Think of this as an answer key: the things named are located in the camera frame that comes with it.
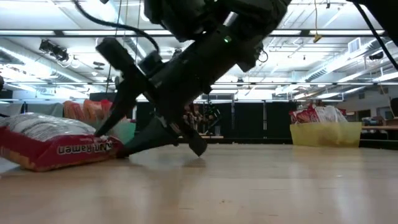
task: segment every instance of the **red ramen bag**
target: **red ramen bag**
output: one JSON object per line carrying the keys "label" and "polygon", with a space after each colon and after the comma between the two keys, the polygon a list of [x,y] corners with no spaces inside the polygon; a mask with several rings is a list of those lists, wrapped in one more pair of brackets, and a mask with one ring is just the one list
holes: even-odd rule
{"label": "red ramen bag", "polygon": [[0,156],[21,167],[46,171],[114,158],[122,147],[112,137],[72,119],[27,113],[0,120]]}

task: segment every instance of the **ductwork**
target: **ductwork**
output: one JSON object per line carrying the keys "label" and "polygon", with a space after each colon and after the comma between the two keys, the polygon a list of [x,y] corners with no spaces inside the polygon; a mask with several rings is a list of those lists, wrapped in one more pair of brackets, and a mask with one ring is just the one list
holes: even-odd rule
{"label": "ductwork", "polygon": [[[384,43],[390,41],[387,38],[383,38],[382,40]],[[372,39],[370,41],[365,42],[364,44],[361,44],[361,48],[359,48],[355,52],[350,53],[349,50],[345,50],[344,52],[338,54],[336,57],[327,60],[323,65],[308,71],[303,78],[297,81],[311,82],[316,78],[319,78],[323,75],[327,75],[337,69],[343,68],[344,66],[347,66],[355,62],[358,57],[366,57],[380,49],[381,49],[380,43],[376,39]],[[299,87],[298,85],[283,86],[277,88],[275,92],[276,94],[288,93],[295,90],[298,87]]]}
{"label": "ductwork", "polygon": [[[369,75],[370,73],[372,75],[380,75],[381,73],[380,73],[379,70],[381,68],[385,68],[385,67],[386,67],[386,69],[383,70],[384,73],[393,73],[395,71],[394,68],[392,67],[390,61],[386,60],[385,62],[380,63],[378,66],[370,67],[368,69],[365,69],[363,71],[360,71],[360,72],[352,74],[352,75],[355,75],[356,78],[358,78],[360,76],[363,76],[363,75]],[[302,99],[305,99],[307,97],[316,97],[319,94],[324,93],[326,89],[328,89],[328,91],[327,91],[328,93],[341,93],[341,92],[346,92],[346,91],[350,91],[350,90],[359,90],[359,89],[362,89],[362,88],[365,88],[365,86],[358,87],[358,86],[349,86],[349,85],[347,85],[347,86],[339,86],[339,87],[337,87],[337,86],[321,87],[321,88],[315,88],[315,89],[313,89],[312,91],[310,91],[310,92],[308,92],[306,94],[302,93],[300,95],[296,95],[294,97],[294,99],[295,100],[302,100]]]}
{"label": "ductwork", "polygon": [[345,50],[343,53],[340,53],[337,57],[332,58],[331,60],[324,63],[321,68],[316,68],[308,72],[305,76],[305,82],[311,82],[312,80],[319,78],[323,75],[329,74],[339,68],[343,68],[346,65],[349,65],[355,62],[356,58],[360,56],[368,56],[373,54],[375,51],[381,48],[380,43],[373,39],[365,44],[363,47],[358,50],[358,52],[353,52],[352,54]]}

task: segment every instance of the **ceiling light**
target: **ceiling light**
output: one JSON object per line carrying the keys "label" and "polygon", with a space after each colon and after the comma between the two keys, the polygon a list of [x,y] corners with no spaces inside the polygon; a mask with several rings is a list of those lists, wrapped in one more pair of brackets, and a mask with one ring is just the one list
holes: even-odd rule
{"label": "ceiling light", "polygon": [[312,95],[314,95],[314,94],[315,94],[315,92],[314,92],[314,93],[308,93],[308,94],[306,94],[306,93],[301,93],[301,94],[298,94],[297,96],[295,96],[294,99],[295,99],[295,100],[298,100],[298,99],[301,99],[301,98],[304,98],[304,97],[312,96]]}
{"label": "ceiling light", "polygon": [[354,75],[349,75],[345,78],[342,78],[341,80],[338,80],[337,82],[347,82],[347,81],[353,80],[355,78],[358,78],[361,75],[362,75],[361,73],[355,73]]}
{"label": "ceiling light", "polygon": [[26,90],[26,91],[36,91],[35,88],[32,88],[32,87],[27,86],[27,85],[12,85],[12,84],[7,84],[7,86],[14,87],[14,88],[18,88],[18,89],[21,89],[21,90]]}
{"label": "ceiling light", "polygon": [[353,93],[355,91],[362,90],[363,88],[365,88],[365,87],[362,86],[362,87],[358,87],[358,88],[353,88],[352,90],[345,91],[344,94]]}
{"label": "ceiling light", "polygon": [[55,35],[52,30],[0,30],[0,35]]}
{"label": "ceiling light", "polygon": [[322,102],[343,102],[344,100],[322,100]]}
{"label": "ceiling light", "polygon": [[93,85],[114,85],[114,83],[113,82],[109,82],[109,83],[106,83],[106,82],[96,82],[96,83],[92,83]]}
{"label": "ceiling light", "polygon": [[365,85],[373,85],[373,83],[371,82],[367,82],[367,83],[337,83],[337,85],[361,85],[361,86],[365,86]]}
{"label": "ceiling light", "polygon": [[[384,30],[376,31],[379,35],[384,33]],[[310,31],[310,35],[315,35],[315,30]],[[373,35],[371,30],[318,30],[318,35]]]}
{"label": "ceiling light", "polygon": [[149,35],[172,35],[168,30],[144,30]]}
{"label": "ceiling light", "polygon": [[270,35],[299,35],[301,30],[274,30]]}
{"label": "ceiling light", "polygon": [[337,96],[339,94],[340,93],[325,93],[325,94],[317,96],[317,98],[318,99],[326,99],[326,98],[331,98],[331,97]]}
{"label": "ceiling light", "polygon": [[387,75],[382,75],[379,78],[373,79],[372,82],[383,82],[383,81],[390,80],[393,78],[398,78],[398,72],[390,73]]}
{"label": "ceiling light", "polygon": [[64,35],[94,35],[94,36],[109,36],[109,35],[133,35],[133,31],[129,30],[65,30]]}
{"label": "ceiling light", "polygon": [[332,85],[332,83],[307,83],[311,85]]}

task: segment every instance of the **black partition wall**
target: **black partition wall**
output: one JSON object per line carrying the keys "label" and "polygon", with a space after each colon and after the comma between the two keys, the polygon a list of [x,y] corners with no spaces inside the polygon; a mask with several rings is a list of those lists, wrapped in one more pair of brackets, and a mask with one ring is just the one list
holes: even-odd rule
{"label": "black partition wall", "polygon": [[297,109],[295,103],[265,103],[266,116],[265,137],[269,139],[290,139],[290,115],[289,111]]}
{"label": "black partition wall", "polygon": [[234,104],[234,138],[264,137],[264,103]]}
{"label": "black partition wall", "polygon": [[[286,139],[290,135],[289,111],[295,103],[215,103],[221,113],[221,135],[224,138]],[[137,104],[137,131],[146,127],[153,118],[150,103]]]}

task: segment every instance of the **fluorescent light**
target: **fluorescent light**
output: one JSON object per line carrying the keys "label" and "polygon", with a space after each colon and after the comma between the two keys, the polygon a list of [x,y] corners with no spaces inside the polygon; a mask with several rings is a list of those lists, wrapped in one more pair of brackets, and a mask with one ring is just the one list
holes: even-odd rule
{"label": "fluorescent light", "polygon": [[372,82],[383,82],[383,81],[390,80],[393,78],[398,78],[398,72],[390,73],[387,75],[382,75],[379,78],[373,79]]}
{"label": "fluorescent light", "polygon": [[339,95],[340,93],[324,93],[322,95],[317,96],[318,99],[326,99],[326,98],[331,98],[334,96]]}
{"label": "fluorescent light", "polygon": [[144,30],[149,35],[172,35],[168,30]]}
{"label": "fluorescent light", "polygon": [[96,79],[102,80],[102,81],[106,81],[108,78],[106,77],[96,77]]}
{"label": "fluorescent light", "polygon": [[264,102],[263,100],[236,100],[236,103],[262,103]]}
{"label": "fluorescent light", "polygon": [[274,30],[270,35],[299,35],[301,30]]}
{"label": "fluorescent light", "polygon": [[6,82],[6,84],[25,84],[25,85],[48,85],[47,82]]}
{"label": "fluorescent light", "polygon": [[266,102],[268,103],[268,102],[270,102],[270,103],[272,103],[272,102],[289,102],[289,100],[266,100]]}
{"label": "fluorescent light", "polygon": [[338,80],[337,82],[347,82],[347,81],[353,80],[354,78],[358,78],[361,75],[362,75],[361,73],[355,73],[354,75],[349,75],[347,77],[344,77],[341,80]]}
{"label": "fluorescent light", "polygon": [[351,85],[351,86],[354,86],[354,85],[361,85],[361,86],[365,86],[365,85],[373,85],[373,83],[371,83],[371,82],[366,82],[366,83],[337,83],[338,85],[345,85],[345,86],[347,86],[347,85]]}
{"label": "fluorescent light", "polygon": [[79,83],[51,83],[51,84],[54,84],[54,85],[87,85],[88,83],[79,82]]}
{"label": "fluorescent light", "polygon": [[234,94],[236,90],[222,90],[222,89],[215,89],[210,92],[211,94]]}
{"label": "fluorescent light", "polygon": [[304,83],[305,84],[310,84],[310,85],[332,85],[332,83]]}
{"label": "fluorescent light", "polygon": [[[381,35],[384,30],[377,30],[377,34]],[[310,31],[310,35],[315,35],[315,30]],[[371,30],[318,30],[319,35],[373,35]]]}
{"label": "fluorescent light", "polygon": [[362,90],[363,88],[365,88],[365,87],[362,86],[362,87],[358,87],[358,88],[353,88],[352,90],[345,91],[344,94],[353,93],[355,91]]}
{"label": "fluorescent light", "polygon": [[65,35],[133,35],[134,32],[130,30],[65,30]]}
{"label": "fluorescent light", "polygon": [[378,85],[398,85],[397,82],[377,83]]}
{"label": "fluorescent light", "polygon": [[96,83],[93,83],[93,85],[114,85],[114,82],[109,82],[109,83],[106,83],[106,82],[96,82]]}
{"label": "fluorescent light", "polygon": [[322,102],[343,102],[344,100],[321,100]]}
{"label": "fluorescent light", "polygon": [[85,99],[39,99],[39,98],[35,98],[35,99],[1,99],[4,101],[84,101]]}
{"label": "fluorescent light", "polygon": [[55,35],[52,30],[0,30],[0,35]]}
{"label": "fluorescent light", "polygon": [[26,91],[36,91],[35,88],[32,88],[32,87],[27,86],[27,85],[12,85],[12,84],[7,84],[7,86],[11,86],[11,87],[18,88],[18,89],[21,89],[21,90],[26,90]]}
{"label": "fluorescent light", "polygon": [[315,94],[315,92],[314,92],[314,93],[308,93],[308,94],[306,94],[306,93],[301,93],[301,94],[298,94],[297,96],[295,96],[294,99],[295,99],[295,100],[298,100],[298,99],[301,99],[301,98],[304,98],[304,97],[312,96],[312,95],[314,95],[314,94]]}

